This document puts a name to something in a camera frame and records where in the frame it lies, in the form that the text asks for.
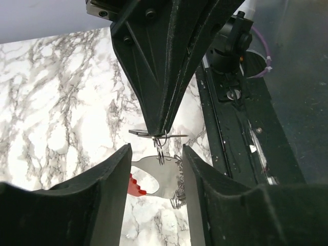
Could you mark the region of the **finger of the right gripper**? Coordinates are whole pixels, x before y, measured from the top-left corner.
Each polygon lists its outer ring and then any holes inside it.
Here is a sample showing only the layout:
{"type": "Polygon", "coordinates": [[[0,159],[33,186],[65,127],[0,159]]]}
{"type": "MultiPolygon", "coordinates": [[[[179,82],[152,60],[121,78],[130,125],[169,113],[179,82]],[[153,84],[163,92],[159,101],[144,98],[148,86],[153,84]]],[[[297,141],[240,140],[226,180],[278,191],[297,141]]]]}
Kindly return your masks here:
{"type": "Polygon", "coordinates": [[[166,41],[173,1],[126,1],[111,25],[113,49],[150,134],[161,133],[166,41]]]}
{"type": "Polygon", "coordinates": [[[161,134],[168,133],[198,64],[243,1],[173,1],[166,41],[161,134]]]}

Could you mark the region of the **key with black tag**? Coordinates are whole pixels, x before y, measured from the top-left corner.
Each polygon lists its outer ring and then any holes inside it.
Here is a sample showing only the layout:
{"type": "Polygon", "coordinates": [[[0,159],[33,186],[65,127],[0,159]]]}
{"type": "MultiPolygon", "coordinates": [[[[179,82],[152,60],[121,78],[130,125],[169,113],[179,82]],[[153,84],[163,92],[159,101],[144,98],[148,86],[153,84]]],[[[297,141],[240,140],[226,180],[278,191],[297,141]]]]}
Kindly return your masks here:
{"type": "Polygon", "coordinates": [[[167,132],[160,133],[160,134],[150,134],[147,130],[141,130],[141,129],[132,129],[129,130],[129,133],[143,138],[166,139],[166,138],[188,137],[188,135],[186,134],[169,134],[167,132]]]}

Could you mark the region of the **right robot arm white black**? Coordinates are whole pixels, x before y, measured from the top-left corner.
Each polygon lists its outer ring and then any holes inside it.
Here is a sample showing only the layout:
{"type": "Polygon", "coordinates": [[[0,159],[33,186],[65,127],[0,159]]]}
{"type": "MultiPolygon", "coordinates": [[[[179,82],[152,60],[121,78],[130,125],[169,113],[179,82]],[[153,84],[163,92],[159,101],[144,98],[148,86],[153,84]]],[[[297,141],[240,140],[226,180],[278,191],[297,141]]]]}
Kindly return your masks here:
{"type": "Polygon", "coordinates": [[[241,1],[127,1],[111,25],[112,45],[137,98],[150,136],[173,124],[183,95],[211,45],[240,55],[252,22],[241,1]]]}

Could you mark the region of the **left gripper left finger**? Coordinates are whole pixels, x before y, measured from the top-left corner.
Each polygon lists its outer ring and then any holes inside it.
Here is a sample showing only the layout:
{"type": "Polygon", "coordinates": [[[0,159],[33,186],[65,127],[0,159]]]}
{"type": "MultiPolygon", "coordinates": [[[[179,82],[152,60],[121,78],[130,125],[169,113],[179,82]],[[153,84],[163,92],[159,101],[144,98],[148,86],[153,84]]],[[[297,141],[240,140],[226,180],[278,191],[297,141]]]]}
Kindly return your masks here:
{"type": "Polygon", "coordinates": [[[1,245],[119,245],[132,148],[48,190],[1,183],[1,245]]]}

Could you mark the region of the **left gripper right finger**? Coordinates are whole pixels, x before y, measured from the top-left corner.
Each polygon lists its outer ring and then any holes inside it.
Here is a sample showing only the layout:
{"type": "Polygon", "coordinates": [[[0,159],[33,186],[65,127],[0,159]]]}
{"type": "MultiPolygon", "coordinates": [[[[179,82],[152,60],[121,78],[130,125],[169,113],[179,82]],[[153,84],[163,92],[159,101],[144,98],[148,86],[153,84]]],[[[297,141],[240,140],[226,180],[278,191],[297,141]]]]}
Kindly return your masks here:
{"type": "Polygon", "coordinates": [[[246,187],[183,147],[192,245],[327,245],[327,186],[246,187]]]}

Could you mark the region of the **metal key organizer red handle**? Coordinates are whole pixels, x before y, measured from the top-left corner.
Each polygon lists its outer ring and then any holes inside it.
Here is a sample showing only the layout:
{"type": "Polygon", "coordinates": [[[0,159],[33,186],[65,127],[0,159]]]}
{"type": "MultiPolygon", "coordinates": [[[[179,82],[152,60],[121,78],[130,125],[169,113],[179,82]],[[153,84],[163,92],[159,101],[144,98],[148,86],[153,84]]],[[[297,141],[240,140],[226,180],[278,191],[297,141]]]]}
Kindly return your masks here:
{"type": "Polygon", "coordinates": [[[152,137],[152,140],[157,155],[132,162],[128,194],[168,199],[172,208],[180,209],[187,203],[182,159],[177,155],[164,156],[160,139],[152,137]]]}

